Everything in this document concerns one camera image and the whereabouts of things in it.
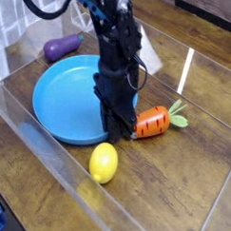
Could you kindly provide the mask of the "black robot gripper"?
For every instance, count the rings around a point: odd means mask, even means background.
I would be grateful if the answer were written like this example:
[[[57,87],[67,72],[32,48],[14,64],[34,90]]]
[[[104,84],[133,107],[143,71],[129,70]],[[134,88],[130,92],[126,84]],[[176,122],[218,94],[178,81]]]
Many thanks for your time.
[[[112,143],[135,135],[137,120],[133,98],[138,91],[138,73],[137,66],[111,70],[100,63],[98,73],[93,75],[94,92],[101,101],[103,128],[109,132],[108,140]]]

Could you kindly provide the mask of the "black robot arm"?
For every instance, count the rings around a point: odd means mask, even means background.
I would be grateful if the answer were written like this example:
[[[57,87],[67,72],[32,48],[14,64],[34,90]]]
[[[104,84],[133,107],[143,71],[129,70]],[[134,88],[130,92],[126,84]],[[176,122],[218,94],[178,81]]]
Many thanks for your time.
[[[30,11],[42,19],[56,19],[72,0],[55,12],[40,10],[32,0],[23,0]],[[133,16],[132,0],[76,0],[89,10],[99,41],[99,71],[93,75],[94,92],[100,100],[102,124],[107,139],[114,143],[135,136],[137,124],[133,97],[144,88],[139,80],[139,67],[144,62],[138,55],[142,34]]]

